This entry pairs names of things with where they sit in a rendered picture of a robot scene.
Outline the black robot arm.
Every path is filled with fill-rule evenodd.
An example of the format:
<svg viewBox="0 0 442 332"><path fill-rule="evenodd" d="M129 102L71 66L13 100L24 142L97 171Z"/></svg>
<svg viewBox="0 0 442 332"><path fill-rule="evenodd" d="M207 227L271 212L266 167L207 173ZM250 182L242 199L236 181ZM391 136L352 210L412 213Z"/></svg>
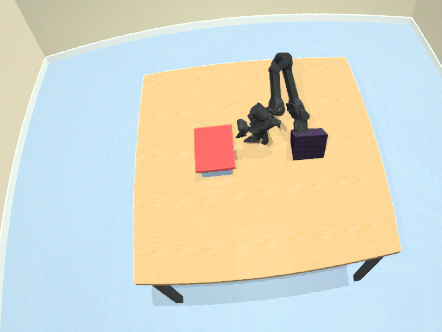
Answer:
<svg viewBox="0 0 442 332"><path fill-rule="evenodd" d="M247 114L250 120L250 126L257 122L260 122L265 130L277 126L280 128L281 120L276 119L274 116L283 116L285 112L284 102L281 97L280 87L280 72L284 76L286 89L288 93L288 103L286 103L287 111L294 119L293 128L294 131L306 133L308 131L308 120L310 114L305 110L304 104L298 96L297 87L294 81L292 73L293 58L290 53L278 52L269 66L269 86L271 89L271 97L268 101L268 106L264 107L262 103L257 102L252 108L250 108ZM271 116L272 115L272 116Z"/></svg>

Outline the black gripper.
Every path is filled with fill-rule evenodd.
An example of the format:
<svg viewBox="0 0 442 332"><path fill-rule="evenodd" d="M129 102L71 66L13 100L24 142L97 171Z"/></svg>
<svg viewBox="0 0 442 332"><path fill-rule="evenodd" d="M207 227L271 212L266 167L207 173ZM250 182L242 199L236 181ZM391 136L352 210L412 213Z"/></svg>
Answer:
<svg viewBox="0 0 442 332"><path fill-rule="evenodd" d="M239 130L239 133L236 135L236 139L244 137L244 136L247 136L248 132L252 133L252 135L250 135L249 137L247 137L244 140L244 143L247 143L247 142L258 142L258 143L260 143L260 139L262 138L261 143L263 145L265 145L269 141L267 130L265 130L262 127L261 121L259 122L257 120L257 122L254 123L253 125L251 125L251 127L250 127L250 126L248 126L248 122L247 121L245 121L245 120L240 118L239 120L237 120L237 128Z"/></svg>

